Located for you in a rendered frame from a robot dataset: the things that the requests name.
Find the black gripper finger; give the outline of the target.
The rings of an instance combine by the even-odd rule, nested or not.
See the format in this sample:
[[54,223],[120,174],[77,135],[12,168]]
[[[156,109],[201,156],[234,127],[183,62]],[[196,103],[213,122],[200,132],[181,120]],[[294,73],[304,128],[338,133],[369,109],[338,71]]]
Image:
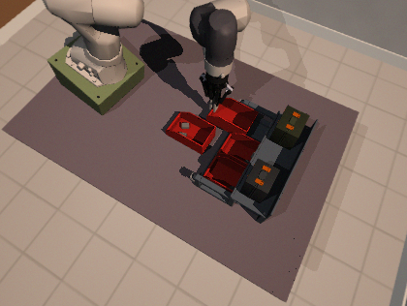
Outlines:
[[226,97],[232,93],[232,91],[234,90],[234,88],[232,86],[230,86],[227,83],[227,87],[226,87],[226,91],[225,94],[223,95],[223,97],[221,98],[221,92],[222,89],[219,90],[220,85],[216,84],[215,85],[215,101],[214,101],[214,107],[213,107],[213,112],[215,112],[218,108],[219,104],[222,104],[224,102],[224,100],[226,99]]
[[210,103],[209,110],[211,110],[214,106],[214,101],[215,101],[215,88],[213,88],[213,83],[207,82],[207,80],[205,78],[205,73],[202,73],[202,75],[199,77],[199,79],[202,82],[203,91],[204,91],[205,96],[209,98],[209,103]]

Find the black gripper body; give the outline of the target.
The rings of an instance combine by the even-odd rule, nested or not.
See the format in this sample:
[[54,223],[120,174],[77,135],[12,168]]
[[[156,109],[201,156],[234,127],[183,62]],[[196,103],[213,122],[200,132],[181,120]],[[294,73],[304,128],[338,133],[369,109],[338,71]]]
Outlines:
[[[207,76],[207,78],[206,78],[206,76]],[[217,77],[217,76],[211,76],[207,72],[206,72],[206,75],[205,75],[205,78],[206,78],[207,82],[208,83],[210,83],[210,82],[213,83],[213,88],[215,88],[216,84],[220,85],[219,90],[227,87],[227,83],[229,84],[228,77],[229,77],[229,74],[227,74],[224,78]]]

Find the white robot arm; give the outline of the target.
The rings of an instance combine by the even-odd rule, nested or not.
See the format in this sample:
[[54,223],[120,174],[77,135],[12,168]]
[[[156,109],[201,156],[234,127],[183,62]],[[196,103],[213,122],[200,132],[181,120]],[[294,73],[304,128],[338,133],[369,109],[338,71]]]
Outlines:
[[[119,29],[136,28],[141,24],[143,0],[43,2],[52,15],[81,34],[66,54],[68,66],[96,87],[115,84],[125,77],[128,70]],[[224,78],[231,71],[237,32],[245,29],[250,17],[247,0],[215,0],[192,10],[190,30],[193,39],[203,47],[204,68],[209,75]]]

